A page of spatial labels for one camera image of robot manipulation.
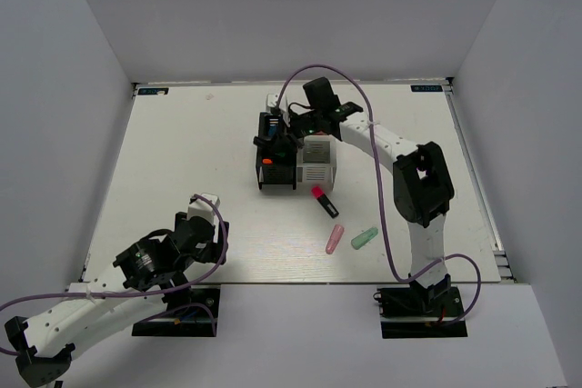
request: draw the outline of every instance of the green highlighter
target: green highlighter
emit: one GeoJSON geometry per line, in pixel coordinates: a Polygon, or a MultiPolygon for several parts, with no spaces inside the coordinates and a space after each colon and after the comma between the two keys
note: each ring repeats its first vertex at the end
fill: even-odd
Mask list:
{"type": "Polygon", "coordinates": [[[378,235],[378,228],[370,227],[367,231],[361,233],[352,240],[352,247],[354,247],[356,250],[359,250],[362,247],[364,247],[369,241],[374,239],[376,235],[378,235]]]}

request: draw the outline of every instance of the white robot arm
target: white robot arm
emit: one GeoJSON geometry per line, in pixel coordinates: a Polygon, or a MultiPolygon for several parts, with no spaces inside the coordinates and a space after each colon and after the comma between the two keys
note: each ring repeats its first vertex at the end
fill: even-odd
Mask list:
{"type": "MultiPolygon", "coordinates": [[[[215,207],[220,205],[215,195],[202,197],[215,207]]],[[[152,232],[119,254],[97,277],[71,284],[67,293],[74,298],[65,298],[39,315],[9,320],[6,333],[18,352],[18,371],[28,385],[51,383],[68,370],[71,361],[108,336],[166,309],[179,309],[185,299],[191,303],[189,287],[178,293],[169,288],[187,283],[184,270],[193,262],[219,262],[226,236],[218,232],[215,242],[215,228],[212,207],[193,198],[187,213],[176,215],[174,231],[152,232]],[[123,298],[135,290],[165,289],[168,293],[123,298]],[[116,294],[115,298],[103,298],[108,293],[116,294]]]]}
{"type": "MultiPolygon", "coordinates": [[[[366,154],[373,156],[370,144],[370,122],[364,113],[354,113],[344,122],[339,124],[341,139],[351,144],[366,154]]],[[[418,145],[377,124],[374,129],[376,149],[380,163],[393,174],[393,166],[399,156],[415,154],[418,145]]],[[[414,275],[436,259],[445,257],[445,241],[443,237],[445,229],[445,214],[439,214],[430,221],[428,226],[408,221],[410,232],[410,246],[412,251],[412,264],[410,274],[414,275]]],[[[447,277],[445,263],[439,263],[421,275],[416,281],[424,288],[437,285],[447,277]]]]}
{"type": "MultiPolygon", "coordinates": [[[[288,150],[300,148],[304,137],[319,132],[331,134],[374,156],[370,121],[360,106],[351,102],[340,104],[325,78],[305,84],[304,90],[309,107],[302,114],[294,113],[284,96],[280,102],[278,95],[268,96],[268,113],[261,114],[259,136],[254,141],[258,147],[257,165],[267,158],[273,174],[285,174],[286,167],[295,165],[293,154],[288,150]],[[276,130],[274,117],[280,118],[276,130]],[[271,126],[269,136],[261,135],[260,126],[266,125],[263,119],[271,126]]],[[[393,176],[396,209],[408,221],[412,252],[410,276],[426,269],[435,260],[443,261],[410,283],[427,308],[450,288],[450,276],[444,263],[443,232],[454,189],[447,165],[440,147],[435,143],[414,143],[379,124],[374,125],[374,138],[379,163],[393,176]]]]}

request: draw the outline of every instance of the cable tie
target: cable tie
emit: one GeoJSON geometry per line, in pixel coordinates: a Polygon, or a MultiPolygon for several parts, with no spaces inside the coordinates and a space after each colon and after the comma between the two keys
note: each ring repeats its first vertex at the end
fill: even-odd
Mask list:
{"type": "Polygon", "coordinates": [[[93,295],[91,294],[91,288],[90,288],[91,284],[87,284],[86,290],[85,290],[85,296],[87,300],[90,300],[92,304],[96,304],[95,303],[95,298],[93,297],[93,295]]]}

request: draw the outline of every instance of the pink highlighter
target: pink highlighter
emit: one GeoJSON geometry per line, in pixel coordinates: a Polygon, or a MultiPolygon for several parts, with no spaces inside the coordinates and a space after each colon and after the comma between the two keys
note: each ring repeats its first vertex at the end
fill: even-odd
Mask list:
{"type": "Polygon", "coordinates": [[[327,254],[332,254],[335,251],[337,244],[339,243],[339,240],[342,239],[343,234],[344,226],[342,226],[341,224],[336,224],[334,226],[334,230],[331,231],[331,235],[329,235],[329,240],[327,241],[326,245],[327,254]]]}

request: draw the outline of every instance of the red marker cap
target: red marker cap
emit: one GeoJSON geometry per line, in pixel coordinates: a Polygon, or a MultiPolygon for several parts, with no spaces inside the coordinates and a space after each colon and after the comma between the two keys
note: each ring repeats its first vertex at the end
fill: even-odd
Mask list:
{"type": "Polygon", "coordinates": [[[313,195],[313,196],[314,196],[316,199],[318,199],[319,197],[321,197],[322,195],[324,195],[324,191],[323,191],[321,188],[319,188],[318,186],[314,186],[314,187],[311,189],[311,194],[312,194],[312,195],[313,195]]]}

